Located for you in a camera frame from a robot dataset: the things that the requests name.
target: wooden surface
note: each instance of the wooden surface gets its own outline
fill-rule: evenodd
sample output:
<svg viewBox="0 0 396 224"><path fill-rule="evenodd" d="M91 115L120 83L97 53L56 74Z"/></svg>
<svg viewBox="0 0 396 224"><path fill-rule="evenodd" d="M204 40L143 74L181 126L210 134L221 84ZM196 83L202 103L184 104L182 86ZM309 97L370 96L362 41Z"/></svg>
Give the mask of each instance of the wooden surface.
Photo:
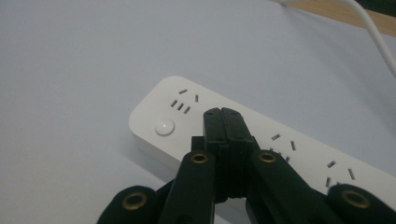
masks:
<svg viewBox="0 0 396 224"><path fill-rule="evenodd" d="M287 3L287 6L297 7L334 20L364 27L363 22L352 9L334 0L305 0ZM382 34L396 36L396 18L370 10L366 11Z"/></svg>

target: white cable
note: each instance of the white cable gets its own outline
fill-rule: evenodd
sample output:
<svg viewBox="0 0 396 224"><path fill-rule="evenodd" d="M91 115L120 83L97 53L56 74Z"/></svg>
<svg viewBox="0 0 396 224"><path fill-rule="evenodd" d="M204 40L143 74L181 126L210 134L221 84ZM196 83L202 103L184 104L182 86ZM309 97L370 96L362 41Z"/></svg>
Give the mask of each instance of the white cable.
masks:
<svg viewBox="0 0 396 224"><path fill-rule="evenodd" d="M299 0L277 0L277 2L282 5L284 5L288 2L297 2L297 1L299 1ZM364 22L364 25L366 26L367 31L369 32L370 36L374 40L376 47L378 48L379 52L381 53L382 58L384 59L385 63L387 64L390 72L396 78L396 60L390 53L390 50L389 50L387 44L385 43L384 39L382 38L381 34L379 33L378 28L375 26L371 17L367 14L367 12L364 10L364 8L354 0L337 0L337 1L346 4L347 6L349 6L351 9L353 9L358 14L358 16Z"/></svg>

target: white power strip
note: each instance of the white power strip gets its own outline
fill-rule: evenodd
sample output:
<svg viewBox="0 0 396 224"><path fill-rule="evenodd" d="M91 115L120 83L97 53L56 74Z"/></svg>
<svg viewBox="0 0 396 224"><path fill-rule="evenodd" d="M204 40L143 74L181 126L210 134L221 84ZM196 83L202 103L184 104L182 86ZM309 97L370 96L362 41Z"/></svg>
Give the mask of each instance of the white power strip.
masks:
<svg viewBox="0 0 396 224"><path fill-rule="evenodd" d="M132 112L129 125L141 150L177 170L191 151L191 137L203 135L204 112L214 107L240 112L259 146L281 153L311 188L327 194L337 183L351 184L396 210L394 176L183 77L161 81Z"/></svg>

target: white surface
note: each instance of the white surface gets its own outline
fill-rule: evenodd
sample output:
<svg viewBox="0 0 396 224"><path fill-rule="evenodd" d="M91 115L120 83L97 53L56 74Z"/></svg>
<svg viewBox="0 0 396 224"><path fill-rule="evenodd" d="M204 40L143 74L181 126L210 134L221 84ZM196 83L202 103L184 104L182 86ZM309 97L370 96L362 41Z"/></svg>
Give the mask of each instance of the white surface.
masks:
<svg viewBox="0 0 396 224"><path fill-rule="evenodd" d="M331 186L350 184L368 190L396 210L396 178L392 175L183 77L162 80L131 113L129 127L139 149L177 171L183 157L191 151L191 137L203 135L203 114L214 107L241 113L259 146L281 153L311 188L327 194ZM156 134L157 120L163 118L172 124L172 131L177 126L166 137ZM237 207L245 210L244 204Z"/></svg>
<svg viewBox="0 0 396 224"><path fill-rule="evenodd" d="M3 1L0 223L94 223L173 178L128 128L172 75L396 175L396 82L361 28L259 0Z"/></svg>

